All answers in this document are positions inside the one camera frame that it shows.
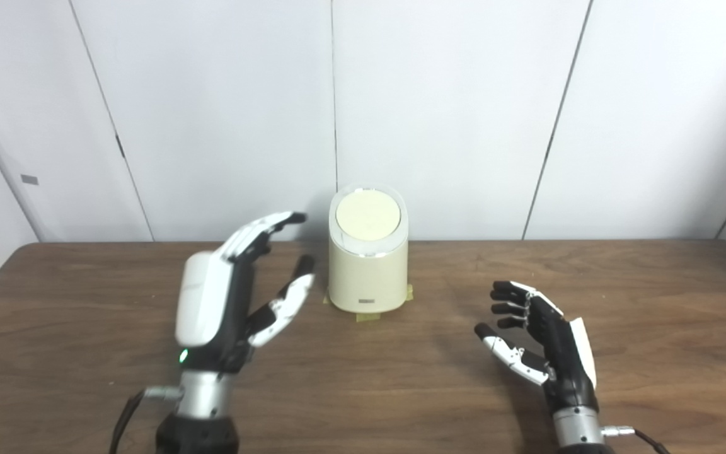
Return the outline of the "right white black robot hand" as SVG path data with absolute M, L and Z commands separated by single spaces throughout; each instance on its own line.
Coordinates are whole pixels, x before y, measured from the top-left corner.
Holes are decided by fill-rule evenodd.
M 487 323 L 473 328 L 490 353 L 513 373 L 538 385 L 551 414 L 583 406 L 599 411 L 596 363 L 581 317 L 569 320 L 542 291 L 514 281 L 493 282 L 498 329 L 523 329 L 543 349 L 535 354 L 502 337 Z

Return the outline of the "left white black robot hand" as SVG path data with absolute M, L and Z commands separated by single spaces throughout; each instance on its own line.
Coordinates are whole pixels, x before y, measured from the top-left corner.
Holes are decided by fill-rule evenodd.
M 255 264 L 270 253 L 274 233 L 305 221 L 304 212 L 275 212 L 240 226 L 215 250 L 187 259 L 175 324 L 182 368 L 239 373 L 254 350 L 291 324 L 313 287 L 314 258 L 300 256 L 277 295 L 251 311 Z

